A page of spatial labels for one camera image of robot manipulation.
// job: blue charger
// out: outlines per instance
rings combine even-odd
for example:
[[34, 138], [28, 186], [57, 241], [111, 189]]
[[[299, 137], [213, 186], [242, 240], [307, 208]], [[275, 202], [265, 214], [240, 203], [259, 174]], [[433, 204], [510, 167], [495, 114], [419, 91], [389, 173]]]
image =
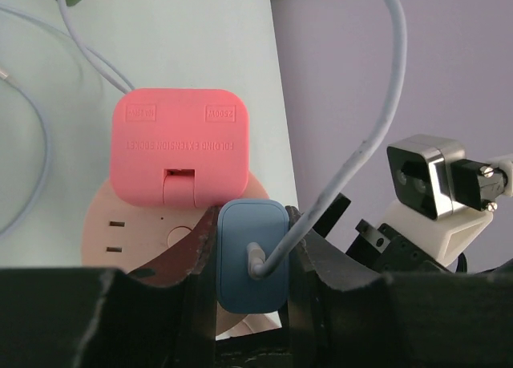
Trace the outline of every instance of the blue charger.
[[231, 313], [270, 313], [289, 295], [289, 258], [268, 277], [248, 273], [248, 245], [256, 242], [268, 256], [289, 231], [289, 214], [273, 200], [234, 200], [217, 221], [217, 300]]

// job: silver camera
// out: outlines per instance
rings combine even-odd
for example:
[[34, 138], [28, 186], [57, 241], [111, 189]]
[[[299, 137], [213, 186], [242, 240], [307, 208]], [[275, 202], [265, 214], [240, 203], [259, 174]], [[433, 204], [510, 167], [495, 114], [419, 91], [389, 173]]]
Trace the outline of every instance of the silver camera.
[[414, 135], [387, 149], [395, 194], [399, 201], [431, 220], [465, 208], [454, 198], [450, 164], [465, 158], [456, 140]]

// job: pink power strip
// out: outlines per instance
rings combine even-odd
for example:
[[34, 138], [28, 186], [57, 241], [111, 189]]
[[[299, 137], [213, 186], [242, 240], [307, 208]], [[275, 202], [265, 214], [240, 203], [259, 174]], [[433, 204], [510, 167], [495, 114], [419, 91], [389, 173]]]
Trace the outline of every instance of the pink power strip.
[[222, 205], [248, 183], [248, 112], [228, 91], [132, 91], [114, 110], [111, 139], [112, 187], [135, 206]]

